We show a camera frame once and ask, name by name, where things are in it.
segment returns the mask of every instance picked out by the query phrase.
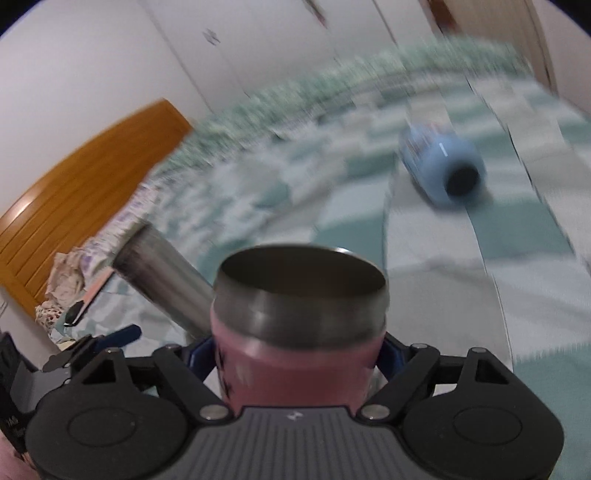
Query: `pink thermos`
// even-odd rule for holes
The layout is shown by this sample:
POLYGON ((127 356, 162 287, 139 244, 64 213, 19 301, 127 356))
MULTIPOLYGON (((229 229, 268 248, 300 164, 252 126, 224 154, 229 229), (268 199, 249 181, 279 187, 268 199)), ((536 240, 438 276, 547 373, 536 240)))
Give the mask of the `pink thermos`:
POLYGON ((379 268, 342 249, 269 245, 224 260, 214 290, 220 386, 236 413, 362 405, 389 302, 379 268))

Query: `checkered bedsheet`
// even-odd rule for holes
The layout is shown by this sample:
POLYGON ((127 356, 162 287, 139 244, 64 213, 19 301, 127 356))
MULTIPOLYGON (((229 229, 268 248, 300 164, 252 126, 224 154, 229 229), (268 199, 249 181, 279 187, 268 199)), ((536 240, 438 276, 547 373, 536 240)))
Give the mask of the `checkered bedsheet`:
MULTIPOLYGON (((153 221, 209 280, 230 252, 272 242, 347 248, 387 272, 388 330, 446 355, 489 348, 558 415, 553 478, 591 478, 591 124, 530 79, 443 82, 415 95, 369 90, 207 173, 187 170, 153 221), (431 207, 398 161, 408 122, 472 140, 487 192, 431 207)), ((80 337, 138 323, 149 354, 184 334, 120 279, 80 337)))

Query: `blue handle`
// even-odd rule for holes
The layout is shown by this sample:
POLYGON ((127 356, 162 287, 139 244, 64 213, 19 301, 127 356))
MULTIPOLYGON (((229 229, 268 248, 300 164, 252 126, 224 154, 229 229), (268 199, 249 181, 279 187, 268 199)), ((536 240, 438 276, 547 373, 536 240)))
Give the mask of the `blue handle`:
POLYGON ((404 369, 408 356, 408 348, 399 342, 397 344, 397 340, 391 340, 389 337, 390 335, 386 334, 376 361, 376 367, 388 381, 404 369))
POLYGON ((95 344, 95 352, 98 353, 105 348, 129 345, 141 336, 142 329, 132 323, 127 327, 123 327, 121 330, 108 334, 104 338, 99 338, 95 344))
POLYGON ((216 344, 213 337, 207 337, 192 348, 187 366, 200 381, 205 381, 216 366, 216 344))

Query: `metal screw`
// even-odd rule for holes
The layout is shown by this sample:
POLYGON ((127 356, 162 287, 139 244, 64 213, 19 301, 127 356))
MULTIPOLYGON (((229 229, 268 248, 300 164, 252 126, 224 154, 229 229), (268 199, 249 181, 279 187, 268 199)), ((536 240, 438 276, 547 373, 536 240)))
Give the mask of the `metal screw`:
POLYGON ((361 409, 361 415, 368 420, 383 420, 390 415, 390 409, 377 403, 366 405, 361 409))
POLYGON ((230 411, 223 405, 206 405, 199 414, 206 420, 221 420, 229 415, 230 411))

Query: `stainless steel tumbler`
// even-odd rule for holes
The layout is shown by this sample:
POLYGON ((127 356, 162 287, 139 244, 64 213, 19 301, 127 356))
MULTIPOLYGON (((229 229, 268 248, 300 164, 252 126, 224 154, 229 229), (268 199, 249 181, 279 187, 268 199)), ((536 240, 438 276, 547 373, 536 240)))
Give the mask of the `stainless steel tumbler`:
POLYGON ((224 260, 215 290, 218 373, 234 411, 355 412, 365 401, 389 302, 379 268, 342 249, 269 245, 224 260))
POLYGON ((137 227, 113 269, 195 338, 210 333, 211 285, 151 223, 137 227))

